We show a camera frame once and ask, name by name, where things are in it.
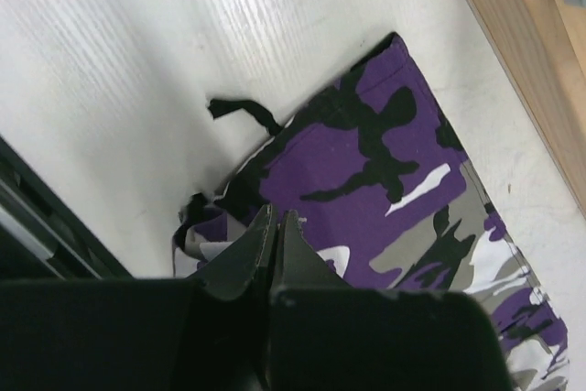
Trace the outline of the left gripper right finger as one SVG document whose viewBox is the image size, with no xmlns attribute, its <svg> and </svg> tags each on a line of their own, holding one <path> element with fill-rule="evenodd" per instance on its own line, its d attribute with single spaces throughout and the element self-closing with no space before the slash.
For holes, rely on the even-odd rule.
<svg viewBox="0 0 586 391">
<path fill-rule="evenodd" d="M 379 389 L 380 296 L 332 271 L 294 211 L 279 226 L 269 298 L 272 389 Z"/>
</svg>

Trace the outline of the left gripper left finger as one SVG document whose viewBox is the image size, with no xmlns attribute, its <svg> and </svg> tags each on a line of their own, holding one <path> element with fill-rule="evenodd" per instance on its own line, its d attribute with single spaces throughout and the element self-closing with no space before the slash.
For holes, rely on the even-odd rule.
<svg viewBox="0 0 586 391">
<path fill-rule="evenodd" d="M 277 215 L 263 206 L 244 233 L 188 277 L 180 321 L 182 390 L 265 390 L 268 288 Z"/>
</svg>

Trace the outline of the purple camouflage trousers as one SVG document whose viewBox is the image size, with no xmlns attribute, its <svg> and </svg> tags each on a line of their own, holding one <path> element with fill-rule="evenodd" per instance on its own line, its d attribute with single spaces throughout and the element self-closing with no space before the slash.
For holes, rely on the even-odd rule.
<svg viewBox="0 0 586 391">
<path fill-rule="evenodd" d="M 494 321 L 514 389 L 567 386 L 567 327 L 397 33 L 284 124 L 251 99 L 207 107 L 213 118 L 249 114 L 268 138 L 223 188 L 182 210 L 175 276 L 203 268 L 262 206 L 294 210 L 343 280 L 469 294 Z"/>
</svg>

